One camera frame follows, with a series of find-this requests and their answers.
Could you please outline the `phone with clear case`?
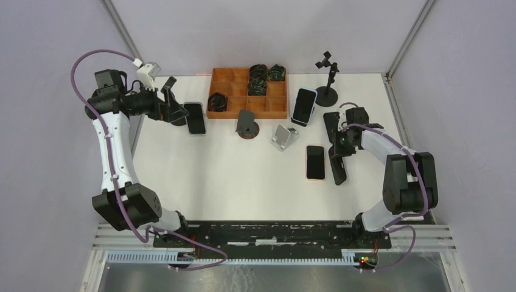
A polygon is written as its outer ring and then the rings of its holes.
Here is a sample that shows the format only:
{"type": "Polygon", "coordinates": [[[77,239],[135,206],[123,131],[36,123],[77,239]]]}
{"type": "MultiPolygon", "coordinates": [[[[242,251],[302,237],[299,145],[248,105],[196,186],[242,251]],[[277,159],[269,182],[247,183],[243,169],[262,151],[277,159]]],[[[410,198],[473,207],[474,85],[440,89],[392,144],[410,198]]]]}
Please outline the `phone with clear case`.
{"type": "Polygon", "coordinates": [[[205,135],[206,125],[202,104],[200,102],[186,102],[183,107],[189,113],[186,117],[189,133],[198,136],[205,135]]]}

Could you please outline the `black phone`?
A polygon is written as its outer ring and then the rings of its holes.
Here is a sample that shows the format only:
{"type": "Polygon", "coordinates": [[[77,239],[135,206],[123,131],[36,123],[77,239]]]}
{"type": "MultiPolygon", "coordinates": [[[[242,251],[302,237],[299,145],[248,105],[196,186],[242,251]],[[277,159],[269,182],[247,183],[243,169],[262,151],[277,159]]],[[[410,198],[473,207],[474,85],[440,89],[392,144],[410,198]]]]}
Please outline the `black phone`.
{"type": "Polygon", "coordinates": [[[347,172],[344,160],[341,155],[336,154],[333,146],[329,148],[329,161],[332,169],[333,179],[337,186],[342,185],[347,180],[347,172]]]}
{"type": "Polygon", "coordinates": [[[335,133],[338,129],[338,123],[340,121],[339,112],[328,112],[323,114],[323,121],[325,124],[327,136],[329,138],[330,143],[334,143],[335,133]]]}

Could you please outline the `pink case phone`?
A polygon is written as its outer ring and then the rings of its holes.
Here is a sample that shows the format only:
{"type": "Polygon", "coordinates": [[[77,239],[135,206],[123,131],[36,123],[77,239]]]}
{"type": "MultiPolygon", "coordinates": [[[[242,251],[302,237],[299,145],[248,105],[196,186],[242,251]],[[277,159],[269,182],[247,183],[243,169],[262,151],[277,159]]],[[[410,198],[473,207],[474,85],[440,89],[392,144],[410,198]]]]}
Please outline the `pink case phone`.
{"type": "Polygon", "coordinates": [[[325,151],[322,146],[306,146],[305,177],[309,180],[324,181],[326,179],[325,151]]]}

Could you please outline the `blue case phone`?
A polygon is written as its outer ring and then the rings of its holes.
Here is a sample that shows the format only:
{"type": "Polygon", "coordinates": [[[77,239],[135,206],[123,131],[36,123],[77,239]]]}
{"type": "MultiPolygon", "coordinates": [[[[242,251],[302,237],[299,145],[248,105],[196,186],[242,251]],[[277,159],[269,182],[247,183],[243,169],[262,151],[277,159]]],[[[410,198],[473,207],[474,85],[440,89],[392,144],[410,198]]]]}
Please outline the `blue case phone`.
{"type": "Polygon", "coordinates": [[[318,93],[314,89],[299,88],[291,122],[306,127],[311,119],[318,93]]]}

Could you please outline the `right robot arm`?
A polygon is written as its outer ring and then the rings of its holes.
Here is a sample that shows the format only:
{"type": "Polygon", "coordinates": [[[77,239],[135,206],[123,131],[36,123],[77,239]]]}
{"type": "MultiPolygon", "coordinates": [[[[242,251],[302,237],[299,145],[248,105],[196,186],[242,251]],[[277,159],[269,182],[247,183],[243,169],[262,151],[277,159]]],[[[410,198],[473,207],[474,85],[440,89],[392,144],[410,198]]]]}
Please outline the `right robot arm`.
{"type": "Polygon", "coordinates": [[[323,115],[331,146],[329,160],[336,185],[347,180],[344,158],[366,150],[385,167],[382,199],[359,213],[352,223],[355,246],[367,248],[376,234],[405,218],[423,217],[437,206],[438,187],[434,156],[416,152],[392,138],[379,123],[372,123],[363,107],[323,115]]]}

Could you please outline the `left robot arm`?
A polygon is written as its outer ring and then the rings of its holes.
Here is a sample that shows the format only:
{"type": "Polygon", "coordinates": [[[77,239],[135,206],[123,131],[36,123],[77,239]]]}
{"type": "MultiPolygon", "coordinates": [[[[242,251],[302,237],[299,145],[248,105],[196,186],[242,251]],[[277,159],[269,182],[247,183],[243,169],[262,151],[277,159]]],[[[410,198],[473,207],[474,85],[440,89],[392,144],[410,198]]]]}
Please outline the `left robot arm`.
{"type": "Polygon", "coordinates": [[[156,192],[139,182],[130,147],[131,117],[174,123],[189,115],[171,91],[176,79],[170,77],[162,87],[164,99],[158,97],[158,89],[143,83],[138,92],[128,89],[123,71],[106,69],[96,72],[95,79],[98,88],[85,106],[99,139],[103,169],[101,193],[92,198],[94,210],[117,231],[150,227],[169,232],[167,238],[175,247],[187,246],[191,231],[185,217],[162,207],[156,192]]]}

